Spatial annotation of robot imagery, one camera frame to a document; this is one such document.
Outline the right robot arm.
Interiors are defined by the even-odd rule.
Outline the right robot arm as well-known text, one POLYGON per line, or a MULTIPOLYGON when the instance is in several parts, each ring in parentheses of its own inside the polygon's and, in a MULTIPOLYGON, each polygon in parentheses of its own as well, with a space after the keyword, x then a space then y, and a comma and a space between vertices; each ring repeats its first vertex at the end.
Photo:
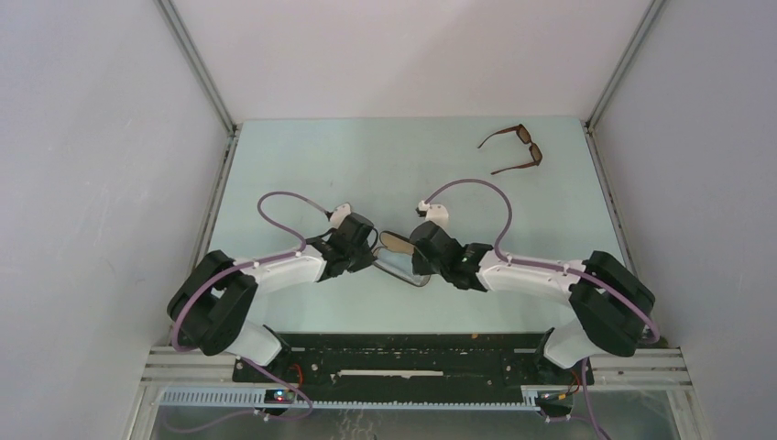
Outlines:
POLYGON ((546 333, 532 360, 546 383, 593 355, 632 357, 655 304, 650 290, 603 251, 570 261, 501 255, 489 244, 463 245, 431 221, 412 231, 410 243, 416 274, 439 275, 459 290, 525 294, 573 311, 569 323, 546 333))

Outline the black glasses case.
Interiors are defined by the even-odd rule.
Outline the black glasses case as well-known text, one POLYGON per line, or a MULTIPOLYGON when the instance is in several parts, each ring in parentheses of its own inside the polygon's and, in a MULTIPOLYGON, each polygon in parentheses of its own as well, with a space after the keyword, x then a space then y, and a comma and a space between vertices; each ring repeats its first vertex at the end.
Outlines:
POLYGON ((378 245, 372 251, 373 266, 411 286, 424 287, 431 276, 416 274, 413 271, 414 250, 415 247, 406 237, 391 231, 382 231, 378 234, 378 245))

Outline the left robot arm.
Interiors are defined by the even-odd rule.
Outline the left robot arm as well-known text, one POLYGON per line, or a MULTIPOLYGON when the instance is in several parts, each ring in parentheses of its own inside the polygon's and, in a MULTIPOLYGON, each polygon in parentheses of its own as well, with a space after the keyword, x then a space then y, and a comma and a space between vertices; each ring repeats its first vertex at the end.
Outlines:
POLYGON ((369 242, 374 229, 350 213, 335 218, 325 234, 305 239, 302 250, 245 261, 221 250, 207 253, 168 304, 172 346, 246 358, 265 380, 282 380, 290 369, 289 347, 267 324, 249 319, 255 299, 368 268, 375 259, 369 242))

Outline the brown sunglasses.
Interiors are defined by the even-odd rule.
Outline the brown sunglasses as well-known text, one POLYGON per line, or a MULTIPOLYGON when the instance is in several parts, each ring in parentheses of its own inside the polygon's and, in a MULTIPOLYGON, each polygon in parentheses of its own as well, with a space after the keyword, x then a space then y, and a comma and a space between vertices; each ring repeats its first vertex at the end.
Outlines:
POLYGON ((489 141, 496 137, 510 135, 516 139, 514 142, 515 150, 522 153, 523 162, 510 166, 503 166, 490 172, 491 176, 496 176, 506 171, 527 170, 538 168, 543 162, 543 153, 537 142, 533 139, 529 129, 523 124, 508 126, 488 134, 477 146, 482 149, 489 141))

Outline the light blue cleaning cloth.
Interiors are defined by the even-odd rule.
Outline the light blue cleaning cloth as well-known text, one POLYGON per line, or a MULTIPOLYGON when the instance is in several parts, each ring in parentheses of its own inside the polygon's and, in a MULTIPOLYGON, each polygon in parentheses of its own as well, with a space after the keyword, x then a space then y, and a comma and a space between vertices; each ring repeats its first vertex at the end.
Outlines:
POLYGON ((387 273, 412 284, 418 284, 421 276, 413 272, 412 256, 381 248, 376 255, 375 265, 387 273))

